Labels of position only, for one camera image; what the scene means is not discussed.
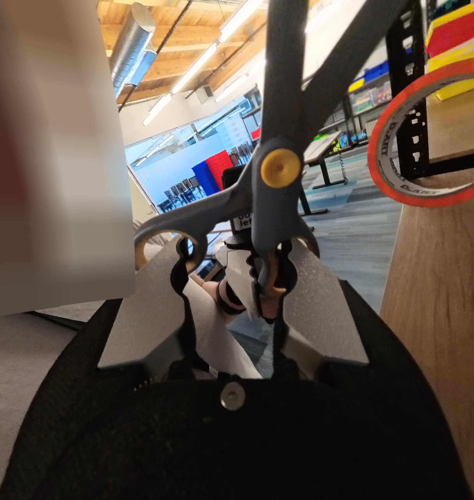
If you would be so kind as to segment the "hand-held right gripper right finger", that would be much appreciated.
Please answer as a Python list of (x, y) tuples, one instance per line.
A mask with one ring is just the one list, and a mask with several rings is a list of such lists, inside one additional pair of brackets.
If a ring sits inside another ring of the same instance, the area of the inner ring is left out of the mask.
[(274, 366), (345, 363), (367, 366), (357, 326), (338, 277), (301, 240), (282, 244), (287, 284), (274, 328)]

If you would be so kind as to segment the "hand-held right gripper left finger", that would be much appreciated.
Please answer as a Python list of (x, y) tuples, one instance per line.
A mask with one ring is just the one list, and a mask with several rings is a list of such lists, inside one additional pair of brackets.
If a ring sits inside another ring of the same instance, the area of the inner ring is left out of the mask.
[(169, 370), (186, 359), (201, 370), (196, 329), (188, 298), (186, 240), (175, 236), (135, 275), (135, 292), (124, 298), (97, 367), (140, 365)]

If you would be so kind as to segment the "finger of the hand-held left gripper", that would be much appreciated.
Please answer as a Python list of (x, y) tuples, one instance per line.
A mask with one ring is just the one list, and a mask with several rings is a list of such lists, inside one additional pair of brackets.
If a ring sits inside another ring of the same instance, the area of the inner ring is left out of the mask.
[(261, 317), (257, 280), (253, 275), (253, 266), (250, 261), (252, 252), (247, 249), (220, 247), (215, 256), (225, 269), (228, 284), (246, 308), (250, 319)]

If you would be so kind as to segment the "grey yellow scissors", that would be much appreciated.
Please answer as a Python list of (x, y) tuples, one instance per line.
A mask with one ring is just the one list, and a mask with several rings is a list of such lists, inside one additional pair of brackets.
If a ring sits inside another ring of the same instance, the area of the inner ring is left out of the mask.
[(184, 260), (192, 272), (207, 253), (207, 234), (214, 226), (247, 213), (253, 247), (263, 262), (258, 282), (265, 297), (284, 293), (275, 285), (281, 243), (301, 239), (320, 256), (297, 210), (304, 151), (408, 1), (365, 1), (303, 90), (308, 4), (269, 1), (260, 141), (240, 178), (224, 191), (143, 223), (134, 237), (137, 271), (147, 263), (146, 242), (169, 232), (192, 241), (192, 254)]

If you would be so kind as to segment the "orange tape roll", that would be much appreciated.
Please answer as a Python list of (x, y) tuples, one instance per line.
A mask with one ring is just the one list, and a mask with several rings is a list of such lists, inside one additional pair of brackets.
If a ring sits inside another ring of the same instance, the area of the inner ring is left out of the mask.
[(474, 198), (474, 182), (454, 188), (426, 189), (404, 178), (395, 166), (391, 147), (396, 132), (418, 103), (411, 87), (414, 82), (392, 99), (373, 129), (367, 148), (371, 178), (383, 194), (414, 207), (445, 207), (469, 201)]

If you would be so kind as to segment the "wooden desk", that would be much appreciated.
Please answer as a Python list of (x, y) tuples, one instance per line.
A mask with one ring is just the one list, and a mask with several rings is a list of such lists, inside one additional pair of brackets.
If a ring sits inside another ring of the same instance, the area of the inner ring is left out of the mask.
[(380, 315), (432, 386), (474, 496), (474, 199), (403, 206)]

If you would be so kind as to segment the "person's left hand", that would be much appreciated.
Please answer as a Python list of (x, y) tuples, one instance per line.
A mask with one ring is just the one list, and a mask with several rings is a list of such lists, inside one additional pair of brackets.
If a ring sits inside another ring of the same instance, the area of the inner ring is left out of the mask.
[[(227, 278), (220, 282), (203, 282), (203, 290), (214, 300), (216, 308), (225, 323), (230, 323), (234, 317), (246, 312), (246, 307), (228, 284)], [(267, 321), (273, 321), (278, 315), (279, 300), (277, 298), (260, 299), (261, 316)]]

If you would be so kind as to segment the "stack of blue bins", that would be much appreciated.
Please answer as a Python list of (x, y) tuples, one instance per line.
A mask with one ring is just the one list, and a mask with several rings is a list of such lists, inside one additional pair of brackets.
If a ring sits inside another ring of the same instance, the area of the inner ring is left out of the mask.
[(206, 161), (202, 161), (191, 169), (206, 196), (211, 196), (221, 191)]

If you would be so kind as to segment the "white table black legs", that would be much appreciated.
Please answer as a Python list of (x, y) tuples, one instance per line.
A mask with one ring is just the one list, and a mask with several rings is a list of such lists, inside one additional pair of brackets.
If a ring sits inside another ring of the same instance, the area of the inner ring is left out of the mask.
[(328, 170), (327, 170), (327, 165), (326, 165), (326, 158), (329, 155), (329, 152), (333, 150), (333, 148), (336, 145), (336, 142), (338, 141), (339, 137), (341, 135), (341, 131), (336, 131), (332, 134), (326, 135), (318, 140), (314, 140), (305, 150), (303, 154), (303, 159), (304, 159), (304, 168), (303, 168), (303, 175), (302, 175), (302, 191), (300, 192), (299, 200), (300, 204), (303, 209), (303, 216), (311, 216), (311, 215), (323, 215), (328, 212), (328, 209), (320, 209), (317, 211), (312, 211), (307, 199), (307, 194), (305, 192), (305, 189), (303, 187), (303, 180), (305, 179), (305, 175), (308, 173), (307, 172), (307, 167), (313, 167), (313, 166), (320, 166), (321, 168), (321, 176), (324, 181), (324, 184), (319, 184), (313, 188), (312, 190), (315, 189), (321, 189), (329, 186), (334, 186), (334, 185), (340, 185), (340, 184), (347, 184), (347, 177), (346, 177), (346, 172), (345, 172), (345, 167), (342, 159), (340, 160), (340, 166), (341, 166), (341, 173), (342, 173), (342, 180), (337, 180), (337, 181), (331, 181)]

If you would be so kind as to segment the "ceiling light strip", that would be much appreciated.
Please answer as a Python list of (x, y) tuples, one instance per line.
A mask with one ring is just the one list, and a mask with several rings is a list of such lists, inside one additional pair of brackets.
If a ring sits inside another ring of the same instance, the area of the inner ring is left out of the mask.
[(147, 126), (152, 120), (170, 103), (172, 99), (172, 93), (168, 93), (162, 96), (156, 104), (149, 110), (146, 118), (143, 120), (142, 124)]
[(243, 1), (232, 16), (221, 26), (218, 43), (227, 41), (234, 32), (263, 4), (264, 1)]
[(210, 47), (197, 59), (197, 61), (188, 69), (182, 78), (174, 85), (171, 94), (176, 95), (185, 85), (201, 70), (208, 60), (215, 54), (218, 47), (217, 42), (213, 42)]

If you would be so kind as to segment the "black shelving with bins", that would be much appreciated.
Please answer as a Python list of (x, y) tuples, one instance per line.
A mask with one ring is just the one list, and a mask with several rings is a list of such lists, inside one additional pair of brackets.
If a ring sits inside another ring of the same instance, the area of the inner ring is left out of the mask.
[(367, 141), (391, 98), (389, 62), (386, 60), (365, 70), (343, 97), (341, 110), (345, 129), (339, 137), (341, 148)]

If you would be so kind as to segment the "black metal rack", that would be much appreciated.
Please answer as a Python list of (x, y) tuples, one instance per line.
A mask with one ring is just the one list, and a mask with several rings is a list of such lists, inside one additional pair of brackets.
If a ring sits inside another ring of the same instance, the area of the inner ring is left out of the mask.
[[(425, 73), (423, 15), (420, 1), (408, 1), (385, 36), (391, 94), (396, 97)], [(429, 159), (426, 100), (418, 101), (396, 132), (401, 175), (408, 180), (474, 168), (474, 153), (454, 153), (449, 159)]]

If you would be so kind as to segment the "stack of yellow boxes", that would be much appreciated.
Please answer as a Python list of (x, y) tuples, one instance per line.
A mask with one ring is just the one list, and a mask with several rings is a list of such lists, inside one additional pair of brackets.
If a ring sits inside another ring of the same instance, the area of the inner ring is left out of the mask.
[[(474, 1), (446, 1), (439, 7), (438, 13), (434, 14), (428, 32), (432, 22), (437, 19), (449, 21), (472, 11)], [(411, 86), (413, 92), (416, 92), (416, 102), (430, 94), (440, 101), (445, 101), (474, 90), (474, 38), (434, 57), (430, 57), (426, 52), (425, 54), (428, 59), (424, 75)]]

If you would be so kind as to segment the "red bin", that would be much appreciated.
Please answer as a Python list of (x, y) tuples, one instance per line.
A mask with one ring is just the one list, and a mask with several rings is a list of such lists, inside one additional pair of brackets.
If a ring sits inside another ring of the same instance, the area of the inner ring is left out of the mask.
[(425, 52), (434, 57), (474, 38), (474, 11), (430, 25)]

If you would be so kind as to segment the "silver air duct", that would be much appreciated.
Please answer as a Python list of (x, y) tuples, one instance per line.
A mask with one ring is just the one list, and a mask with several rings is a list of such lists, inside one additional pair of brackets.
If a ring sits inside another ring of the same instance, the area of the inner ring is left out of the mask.
[(145, 53), (155, 30), (156, 24), (148, 8), (139, 2), (132, 3), (109, 60), (115, 98), (129, 83), (128, 78), (139, 65), (138, 60)]

